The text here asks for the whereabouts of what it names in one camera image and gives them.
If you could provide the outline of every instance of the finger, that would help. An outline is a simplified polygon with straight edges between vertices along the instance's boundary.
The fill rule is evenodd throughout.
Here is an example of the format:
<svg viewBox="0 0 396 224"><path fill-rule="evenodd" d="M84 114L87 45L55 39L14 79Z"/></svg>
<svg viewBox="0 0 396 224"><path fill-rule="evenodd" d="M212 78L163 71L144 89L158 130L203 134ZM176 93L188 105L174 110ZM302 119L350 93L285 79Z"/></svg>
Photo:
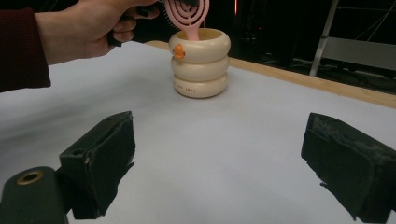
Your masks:
<svg viewBox="0 0 396 224"><path fill-rule="evenodd" d="M149 7L131 7L125 12L125 15L129 15L137 19L154 19L160 15L160 10L158 10L154 5Z"/></svg>
<svg viewBox="0 0 396 224"><path fill-rule="evenodd" d="M114 26L114 32L128 32L136 27L136 19L134 17L124 17L124 19L119 20Z"/></svg>
<svg viewBox="0 0 396 224"><path fill-rule="evenodd" d="M127 32L114 32L113 37L120 41L120 42L127 42L134 38L134 32L127 31Z"/></svg>

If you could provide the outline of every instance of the white table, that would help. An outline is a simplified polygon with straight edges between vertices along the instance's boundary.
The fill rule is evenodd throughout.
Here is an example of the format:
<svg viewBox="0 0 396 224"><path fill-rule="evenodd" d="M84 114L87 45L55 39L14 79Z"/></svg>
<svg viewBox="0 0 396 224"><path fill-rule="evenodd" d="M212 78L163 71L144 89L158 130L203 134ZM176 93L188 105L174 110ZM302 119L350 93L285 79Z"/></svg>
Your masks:
<svg viewBox="0 0 396 224"><path fill-rule="evenodd" d="M131 110L135 167L104 217L69 214L70 223L360 223L301 158L305 125L309 113L324 114L396 148L394 108L235 67L225 92L194 100L174 91L170 60L124 44L52 66L51 88L0 94L1 185L24 169L57 169L59 154L100 120Z"/></svg>

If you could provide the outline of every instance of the brush handle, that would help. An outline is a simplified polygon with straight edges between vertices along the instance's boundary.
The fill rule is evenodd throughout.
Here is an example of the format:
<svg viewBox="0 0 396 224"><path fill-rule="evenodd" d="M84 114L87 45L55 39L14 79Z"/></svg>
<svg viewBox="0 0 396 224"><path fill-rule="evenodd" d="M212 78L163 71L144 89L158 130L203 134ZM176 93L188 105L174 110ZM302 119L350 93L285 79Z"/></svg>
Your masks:
<svg viewBox="0 0 396 224"><path fill-rule="evenodd" d="M137 12L137 14L139 14L141 16L147 17L149 15L149 13L154 10L154 8L155 8L154 5L147 6L147 7L137 7L136 8L136 12ZM122 15L120 17L120 21L127 20L128 18L129 18L129 16ZM109 46L121 47L122 46L122 42L116 40L113 37L113 33L114 33L113 31L110 31L110 32L107 33L107 35L106 35L107 36L107 44Z"/></svg>

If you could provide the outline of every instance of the table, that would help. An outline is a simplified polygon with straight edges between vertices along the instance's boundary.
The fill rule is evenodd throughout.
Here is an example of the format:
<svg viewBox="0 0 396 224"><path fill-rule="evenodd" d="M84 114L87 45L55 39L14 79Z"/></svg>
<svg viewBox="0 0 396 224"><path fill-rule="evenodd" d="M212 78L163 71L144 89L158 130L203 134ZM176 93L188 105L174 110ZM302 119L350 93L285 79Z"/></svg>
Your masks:
<svg viewBox="0 0 396 224"><path fill-rule="evenodd" d="M131 110L134 168L104 217L70 223L360 223L301 158L305 125L324 114L396 148L395 96L232 59L225 92L190 99L153 46L53 65L51 88L0 94L0 183L58 168L96 123Z"/></svg>

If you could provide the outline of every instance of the hand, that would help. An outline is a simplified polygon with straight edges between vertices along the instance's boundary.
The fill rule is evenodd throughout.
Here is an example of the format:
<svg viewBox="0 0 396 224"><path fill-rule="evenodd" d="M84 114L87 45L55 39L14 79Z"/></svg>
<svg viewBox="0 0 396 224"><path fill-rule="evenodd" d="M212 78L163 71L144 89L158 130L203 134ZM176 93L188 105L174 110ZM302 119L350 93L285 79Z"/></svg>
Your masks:
<svg viewBox="0 0 396 224"><path fill-rule="evenodd" d="M149 6L156 0L80 0L60 12L36 13L38 31L48 64L109 53L106 34L120 42L133 38L136 19L153 19L157 8L147 17L136 13L136 7Z"/></svg>

